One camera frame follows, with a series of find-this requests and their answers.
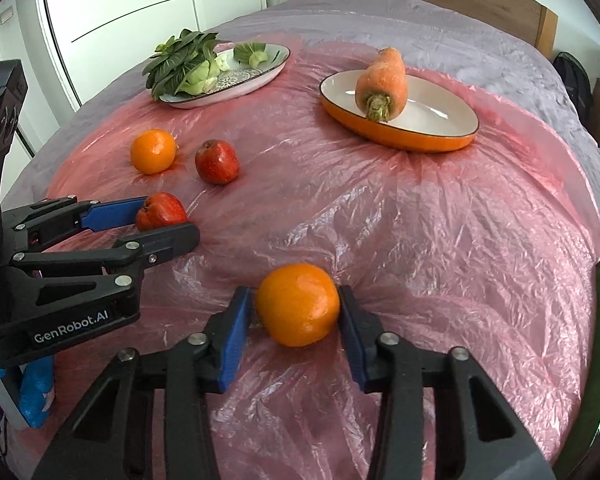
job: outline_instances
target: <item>patterned plate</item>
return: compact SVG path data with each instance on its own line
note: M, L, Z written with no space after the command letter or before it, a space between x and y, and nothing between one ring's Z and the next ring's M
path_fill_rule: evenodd
M290 51L286 46L268 44L265 52L269 60L260 63L257 68L251 68L246 63L234 59L234 50L225 50L218 54L229 66L227 72L221 72L218 82L212 91L198 96L161 95L160 100L175 108L196 108L207 106L228 99L234 99L262 88L272 81L285 67Z

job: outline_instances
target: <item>plastic sheet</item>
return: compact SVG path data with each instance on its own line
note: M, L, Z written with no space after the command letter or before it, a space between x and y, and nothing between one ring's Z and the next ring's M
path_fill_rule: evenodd
M224 308L237 285L257 286L271 269L298 261L352 285L387 329L421 348L471 349L545 456L556 456L586 378L600 259L598 213L564 142L507 100L413 70L476 110L475 141L444 155L375 145L335 123L317 89L331 73L364 68L376 49L262 39L292 51L268 86L195 110L155 104L143 93L59 170L49 196L107 201L169 191L202 241L190 257L147 272L139 322L57 356L53 413L41 431L14 437L14 468L30 474L117 349L169 348ZM128 161L132 139L149 128L173 132L180 147L174 166L152 177ZM195 151L209 138L231 142L242 163L227 187L196 174ZM108 246L133 230L82 234L59 249ZM366 476L379 399L352 382L336 333L286 349L254 328L234 386L209 401L225 480ZM426 413L430 479L428 400Z
M294 32L309 42L398 48L406 64L444 72L505 97L542 119L580 163L600 212L600 148L584 129L563 82L533 46L486 23L422 0L289 0L219 25L222 38ZM7 193L10 208L45 196L69 154L110 114L144 89L145 63L121 75L40 149Z

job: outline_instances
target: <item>white wardrobe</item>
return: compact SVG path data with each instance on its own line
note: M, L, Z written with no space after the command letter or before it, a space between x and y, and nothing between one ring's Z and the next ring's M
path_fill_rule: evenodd
M46 0L68 78L81 103L183 28L209 30L266 0Z

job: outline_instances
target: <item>metal screw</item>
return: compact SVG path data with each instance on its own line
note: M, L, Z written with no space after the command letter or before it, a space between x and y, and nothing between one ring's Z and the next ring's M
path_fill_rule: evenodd
M122 274L121 276L118 276L116 278L115 283L117 286L129 286L129 285L131 285L131 283L133 283L133 279L131 278L131 276Z
M118 359L123 363L132 361L136 358L136 351L133 348L123 348L118 351Z
M467 361L469 358L469 351L461 346L456 346L452 349L451 355L454 359L458 359L458 361Z
M190 345L200 346L206 343L206 335L202 332L197 332L195 334L191 334L187 341L189 341Z
M380 336L380 342L384 343L385 345L394 346L400 342L400 337L393 332L384 332Z

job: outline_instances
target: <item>tangerine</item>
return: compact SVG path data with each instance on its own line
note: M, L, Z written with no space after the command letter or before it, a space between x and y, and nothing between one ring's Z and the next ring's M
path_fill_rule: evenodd
M152 175L168 169L176 158L176 140L164 130L148 130L131 144L131 164L140 173Z
M325 338L340 313L331 277L311 264L292 264L271 272L256 292L255 307L269 335L290 347Z

